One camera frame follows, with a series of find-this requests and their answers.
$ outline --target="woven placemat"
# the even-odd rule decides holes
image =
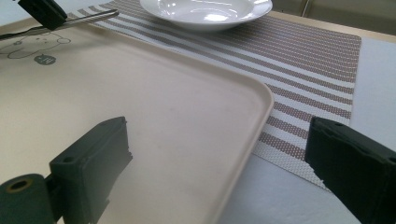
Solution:
[[[269,16],[219,33],[196,34],[149,15],[137,0],[116,0],[70,16],[112,8],[120,15],[97,25],[267,84],[276,102],[253,153],[326,189],[304,162],[309,121],[319,116],[348,125],[361,48],[358,36]]]

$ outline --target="cartoon drawing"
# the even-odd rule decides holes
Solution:
[[[53,33],[26,36],[5,47],[0,46],[0,54],[7,54],[9,59],[21,59],[39,51],[53,49],[61,44],[68,44],[71,40]]]

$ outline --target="white table surface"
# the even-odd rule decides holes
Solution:
[[[108,0],[57,2],[69,12]],[[0,2],[0,26],[28,17],[16,2]],[[395,43],[362,38],[350,123],[352,128],[393,150],[396,150],[395,59]],[[359,221],[334,195],[252,155],[220,223],[354,224]]]

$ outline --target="black clamp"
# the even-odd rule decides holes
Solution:
[[[0,223],[97,223],[131,159],[125,118],[99,123],[49,163],[46,178],[22,175],[0,186]]]
[[[67,14],[54,0],[21,0],[18,4],[49,30],[66,22]]]
[[[396,153],[338,122],[312,118],[305,161],[363,224],[396,222]]]

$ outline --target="white plate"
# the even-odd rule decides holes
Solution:
[[[0,182],[48,175],[94,125],[127,119],[134,159],[101,224],[215,223],[274,103],[256,79],[91,26],[0,50]]]
[[[195,31],[219,31],[253,21],[272,9],[271,0],[140,0],[150,14]]]

